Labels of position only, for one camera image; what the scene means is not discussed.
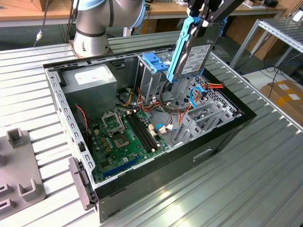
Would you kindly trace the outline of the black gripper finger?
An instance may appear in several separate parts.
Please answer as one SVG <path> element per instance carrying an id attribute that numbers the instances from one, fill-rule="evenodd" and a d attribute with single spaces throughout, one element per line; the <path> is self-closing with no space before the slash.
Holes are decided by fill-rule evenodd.
<path id="1" fill-rule="evenodd" d="M 202 11 L 202 27 L 222 21 L 242 3 L 243 0 L 205 0 Z"/>
<path id="2" fill-rule="evenodd" d="M 198 16 L 204 0 L 187 0 L 187 14 L 189 16 Z"/>

